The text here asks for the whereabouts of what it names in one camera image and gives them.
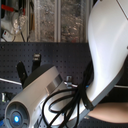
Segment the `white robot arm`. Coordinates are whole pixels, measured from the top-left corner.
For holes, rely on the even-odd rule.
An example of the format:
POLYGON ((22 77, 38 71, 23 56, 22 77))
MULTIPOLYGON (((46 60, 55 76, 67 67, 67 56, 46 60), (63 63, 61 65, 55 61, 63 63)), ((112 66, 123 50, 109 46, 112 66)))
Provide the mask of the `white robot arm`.
POLYGON ((57 68, 45 64, 26 79, 24 89, 5 109, 7 128, 74 128, 111 91, 128 56, 128 0, 98 0, 88 24, 92 61, 85 80, 67 87, 57 68))

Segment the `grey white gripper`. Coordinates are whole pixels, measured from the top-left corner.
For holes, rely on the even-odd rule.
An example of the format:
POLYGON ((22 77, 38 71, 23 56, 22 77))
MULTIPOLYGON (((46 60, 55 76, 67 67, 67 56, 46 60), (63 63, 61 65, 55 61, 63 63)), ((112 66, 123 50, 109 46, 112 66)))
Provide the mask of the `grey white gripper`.
POLYGON ((35 53, 32 62, 34 71, 29 77, 23 62, 20 61, 17 64, 18 76, 25 88, 10 101, 5 109, 7 128, 32 128, 41 113, 41 102, 62 83, 62 78, 55 66, 51 64, 40 66, 40 63, 41 55, 35 53))

